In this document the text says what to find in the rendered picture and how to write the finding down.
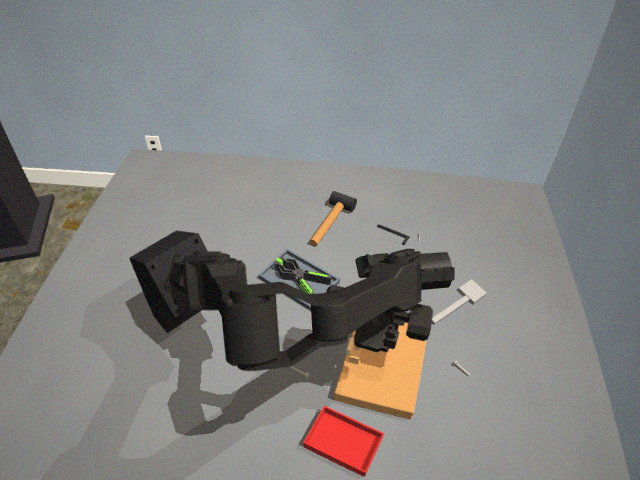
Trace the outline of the black l-shaped bar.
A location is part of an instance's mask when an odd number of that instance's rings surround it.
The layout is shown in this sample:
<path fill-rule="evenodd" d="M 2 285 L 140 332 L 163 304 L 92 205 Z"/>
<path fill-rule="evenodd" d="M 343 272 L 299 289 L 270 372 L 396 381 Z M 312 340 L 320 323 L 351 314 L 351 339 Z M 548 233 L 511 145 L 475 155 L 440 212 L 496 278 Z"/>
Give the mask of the black l-shaped bar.
<path fill-rule="evenodd" d="M 400 233 L 400 232 L 397 232 L 397 231 L 395 231 L 395 230 L 392 230 L 392 229 L 387 228 L 387 227 L 385 227 L 385 226 L 382 226 L 382 225 L 380 225 L 380 224 L 378 224 L 378 227 L 380 227 L 380 228 L 382 228 L 382 229 L 385 229 L 385 230 L 387 230 L 387 231 L 390 231 L 390 232 L 392 232 L 392 233 L 394 233 L 394 234 L 397 234 L 397 235 L 399 235 L 399 236 L 404 237 L 404 238 L 405 238 L 405 240 L 404 240 L 404 241 L 403 241 L 403 243 L 402 243 L 403 245 L 405 245 L 405 244 L 406 244 L 406 242 L 408 241 L 408 239 L 410 238 L 410 236 L 407 236 L 407 235 L 405 235 L 405 234 L 402 234 L 402 233 Z"/>

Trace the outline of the red shallow tray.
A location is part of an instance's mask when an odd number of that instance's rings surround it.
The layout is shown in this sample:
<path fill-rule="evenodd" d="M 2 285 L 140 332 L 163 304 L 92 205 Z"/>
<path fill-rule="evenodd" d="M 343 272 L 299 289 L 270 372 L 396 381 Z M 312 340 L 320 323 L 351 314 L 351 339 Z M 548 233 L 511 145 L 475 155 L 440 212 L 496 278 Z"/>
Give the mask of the red shallow tray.
<path fill-rule="evenodd" d="M 304 441 L 304 447 L 365 477 L 383 435 L 324 406 Z"/>

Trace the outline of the black and green spring clamp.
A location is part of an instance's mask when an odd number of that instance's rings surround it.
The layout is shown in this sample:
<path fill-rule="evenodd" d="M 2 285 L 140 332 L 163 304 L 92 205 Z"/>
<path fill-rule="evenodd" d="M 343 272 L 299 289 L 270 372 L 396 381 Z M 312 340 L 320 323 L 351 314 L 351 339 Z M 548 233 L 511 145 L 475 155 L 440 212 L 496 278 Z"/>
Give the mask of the black and green spring clamp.
<path fill-rule="evenodd" d="M 279 269 L 278 269 L 279 267 Z M 284 268 L 286 267 L 286 269 Z M 292 269 L 292 270 L 290 270 Z M 308 294 L 315 294 L 307 281 L 317 282 L 321 284 L 331 285 L 331 275 L 300 269 L 296 259 L 284 259 L 280 257 L 275 261 L 275 270 L 283 280 L 295 280 L 298 282 L 302 290 Z M 295 275 L 295 276 L 294 276 Z"/>

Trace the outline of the light wooden board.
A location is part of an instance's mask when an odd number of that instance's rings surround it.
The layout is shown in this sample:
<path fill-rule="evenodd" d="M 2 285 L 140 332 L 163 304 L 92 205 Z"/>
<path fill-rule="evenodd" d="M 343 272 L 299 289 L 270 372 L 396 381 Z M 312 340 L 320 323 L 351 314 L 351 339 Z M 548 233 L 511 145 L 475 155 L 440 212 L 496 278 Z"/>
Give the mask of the light wooden board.
<path fill-rule="evenodd" d="M 359 363 L 345 356 L 334 400 L 411 419 L 415 409 L 426 341 L 408 338 L 407 323 L 399 326 L 394 350 L 362 348 Z"/>

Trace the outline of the mallet with wooden handle and black head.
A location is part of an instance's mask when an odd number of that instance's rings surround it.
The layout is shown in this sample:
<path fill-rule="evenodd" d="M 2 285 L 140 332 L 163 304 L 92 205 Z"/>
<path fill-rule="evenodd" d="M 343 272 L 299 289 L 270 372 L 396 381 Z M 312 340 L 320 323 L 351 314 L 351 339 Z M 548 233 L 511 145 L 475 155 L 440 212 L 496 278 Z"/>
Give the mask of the mallet with wooden handle and black head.
<path fill-rule="evenodd" d="M 342 209 L 353 212 L 356 207 L 356 203 L 356 198 L 333 191 L 329 198 L 329 204 L 334 205 L 334 207 L 310 239 L 310 244 L 312 246 L 317 246 Z"/>

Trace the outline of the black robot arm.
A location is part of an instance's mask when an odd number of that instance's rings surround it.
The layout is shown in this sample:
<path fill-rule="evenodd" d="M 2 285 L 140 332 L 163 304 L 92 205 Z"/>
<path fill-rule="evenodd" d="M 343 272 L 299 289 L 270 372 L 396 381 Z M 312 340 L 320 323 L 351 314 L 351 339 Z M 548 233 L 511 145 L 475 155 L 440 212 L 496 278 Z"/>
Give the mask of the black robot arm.
<path fill-rule="evenodd" d="M 345 343 L 355 330 L 355 346 L 388 353 L 399 337 L 393 312 L 420 303 L 421 290 L 448 288 L 455 280 L 448 252 L 404 249 L 355 261 L 359 277 L 366 279 L 334 293 L 308 294 L 284 282 L 247 285 L 242 260 L 220 251 L 176 253 L 165 288 L 187 293 L 189 310 L 219 310 L 226 361 L 258 371 L 291 367 L 320 347 Z M 311 304 L 312 316 L 312 333 L 286 351 L 280 351 L 276 304 L 282 293 Z"/>

